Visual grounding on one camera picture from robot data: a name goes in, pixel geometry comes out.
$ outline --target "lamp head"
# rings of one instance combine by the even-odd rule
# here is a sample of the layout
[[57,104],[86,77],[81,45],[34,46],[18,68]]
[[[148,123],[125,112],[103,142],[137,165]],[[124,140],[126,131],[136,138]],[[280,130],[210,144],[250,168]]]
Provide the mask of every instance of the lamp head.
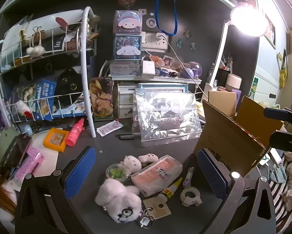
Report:
[[254,37],[264,36],[268,28],[264,15],[249,5],[238,5],[232,9],[230,23],[241,32]]

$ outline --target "pink cylinder container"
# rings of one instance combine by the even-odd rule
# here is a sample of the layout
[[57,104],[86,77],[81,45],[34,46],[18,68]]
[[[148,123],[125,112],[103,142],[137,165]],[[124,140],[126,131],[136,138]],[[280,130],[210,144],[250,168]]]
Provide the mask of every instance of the pink cylinder container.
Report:
[[83,124],[84,119],[81,118],[76,124],[73,125],[68,136],[66,137],[67,145],[75,146],[75,143],[77,142],[77,139],[79,138],[81,131],[84,129]]

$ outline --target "cardboard tag with hole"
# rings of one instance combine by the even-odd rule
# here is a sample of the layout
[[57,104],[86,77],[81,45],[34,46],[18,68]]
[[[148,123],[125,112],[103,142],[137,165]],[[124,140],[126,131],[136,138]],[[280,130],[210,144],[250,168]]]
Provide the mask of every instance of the cardboard tag with hole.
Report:
[[147,210],[147,213],[155,219],[159,219],[168,215],[171,215],[167,204],[161,201],[157,196],[143,200],[143,203],[146,208],[153,208],[152,211]]

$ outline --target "white wall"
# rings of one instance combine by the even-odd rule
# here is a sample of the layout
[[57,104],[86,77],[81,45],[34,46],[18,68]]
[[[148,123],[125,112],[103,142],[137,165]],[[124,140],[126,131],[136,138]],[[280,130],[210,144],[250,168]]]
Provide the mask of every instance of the white wall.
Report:
[[258,8],[263,10],[275,26],[276,50],[262,36],[259,41],[259,51],[256,63],[255,77],[259,78],[255,94],[255,101],[267,102],[271,105],[275,99],[269,98],[269,94],[278,94],[279,71],[281,63],[278,64],[277,54],[283,55],[286,48],[286,23],[281,16],[278,6],[273,0],[257,0]]

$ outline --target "black and white striped cloth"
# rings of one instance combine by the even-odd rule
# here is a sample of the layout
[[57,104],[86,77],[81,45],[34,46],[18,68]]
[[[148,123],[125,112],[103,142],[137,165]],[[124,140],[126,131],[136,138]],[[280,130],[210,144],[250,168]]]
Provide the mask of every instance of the black and white striped cloth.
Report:
[[[285,159],[285,154],[281,157],[284,162],[284,167],[287,170],[287,166],[289,162]],[[288,190],[289,179],[282,184],[274,183],[269,180],[274,206],[275,206],[275,213],[276,213],[276,233],[282,234],[288,227],[288,225],[292,221],[292,211],[288,212],[285,208],[285,203],[282,200],[281,193]]]

